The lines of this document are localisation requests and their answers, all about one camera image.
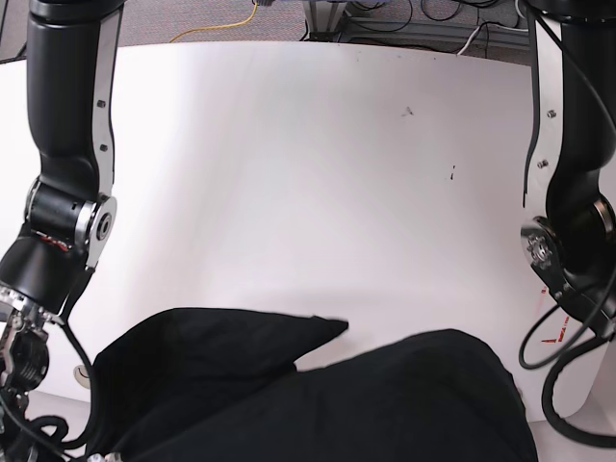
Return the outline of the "black robot arm image left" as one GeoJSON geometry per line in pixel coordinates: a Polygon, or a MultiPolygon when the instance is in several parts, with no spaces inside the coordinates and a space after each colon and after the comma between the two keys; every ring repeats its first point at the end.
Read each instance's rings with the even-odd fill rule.
{"type": "Polygon", "coordinates": [[[49,365],[44,326],[66,324],[116,217],[111,118],[120,1],[34,1],[27,111],[40,171],[1,260],[1,430],[31,429],[22,403],[49,365]]]}

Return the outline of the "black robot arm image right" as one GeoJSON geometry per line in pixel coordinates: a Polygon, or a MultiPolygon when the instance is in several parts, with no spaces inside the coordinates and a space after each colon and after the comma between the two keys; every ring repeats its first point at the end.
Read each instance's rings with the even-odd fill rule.
{"type": "Polygon", "coordinates": [[[521,230],[562,309],[606,335],[615,314],[615,4],[527,1],[533,129],[521,230]]]}

